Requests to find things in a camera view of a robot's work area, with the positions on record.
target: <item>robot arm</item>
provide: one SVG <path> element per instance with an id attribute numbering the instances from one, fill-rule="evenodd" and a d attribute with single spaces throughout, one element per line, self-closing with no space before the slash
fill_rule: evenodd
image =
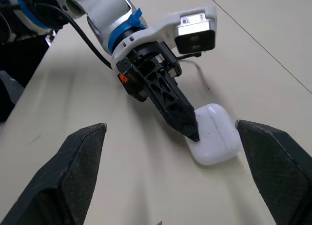
<path id="1" fill-rule="evenodd" d="M 127 93 L 141 102 L 149 97 L 171 127 L 193 141 L 199 140 L 194 108 L 174 79 L 182 70 L 171 50 L 176 47 L 181 54 L 191 54 L 213 49 L 217 22 L 214 8 L 174 13 L 148 28 L 141 10 L 130 0 L 4 0 L 4 3 L 19 5 L 21 10 L 15 10 L 15 14 L 21 26 L 26 27 L 26 33 L 34 35 L 49 32 L 49 26 L 63 26 L 66 15 L 75 19 L 87 14 L 89 26 L 112 56 L 111 67 Z M 57 12 L 45 9 L 42 4 L 52 5 Z"/>

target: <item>cable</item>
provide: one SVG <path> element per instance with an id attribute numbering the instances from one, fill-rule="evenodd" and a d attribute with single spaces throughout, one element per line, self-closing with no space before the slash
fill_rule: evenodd
<path id="1" fill-rule="evenodd" d="M 191 54 L 179 56 L 179 57 L 177 57 L 177 59 L 178 60 L 183 60 L 183 59 L 190 58 L 190 57 L 196 57 L 196 58 L 201 57 L 201 52 L 191 53 Z"/>
<path id="2" fill-rule="evenodd" d="M 19 4 L 0 4 L 0 11 L 4 10 L 19 10 Z"/>
<path id="3" fill-rule="evenodd" d="M 85 35 L 83 30 L 77 25 L 77 23 L 63 10 L 58 7 L 55 7 L 46 3 L 35 3 L 35 7 L 44 7 L 53 11 L 58 12 L 64 18 L 68 20 L 68 22 L 72 25 L 72 27 L 77 31 L 77 33 L 81 36 L 81 38 L 85 41 L 85 43 L 89 46 L 89 48 L 93 51 L 93 53 L 110 69 L 112 69 L 110 62 L 108 62 L 104 56 L 97 50 L 97 48 L 92 44 L 92 42 Z M 0 10 L 18 10 L 20 6 L 18 4 L 0 4 Z"/>

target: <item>table surface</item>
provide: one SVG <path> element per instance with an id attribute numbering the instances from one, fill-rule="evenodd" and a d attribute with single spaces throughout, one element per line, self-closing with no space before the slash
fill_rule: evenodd
<path id="1" fill-rule="evenodd" d="M 212 0 L 132 0 L 149 25 Z M 217 9 L 216 48 L 181 63 L 177 79 L 197 109 L 218 103 L 237 119 L 287 131 L 309 154 L 312 95 L 228 14 Z M 78 24 L 100 49 L 86 18 Z M 148 100 L 129 97 L 71 26 L 55 38 L 0 138 L 0 220 L 37 170 L 80 128 L 106 122 L 97 185 L 85 225 L 275 224 L 246 157 L 211 167 Z"/>

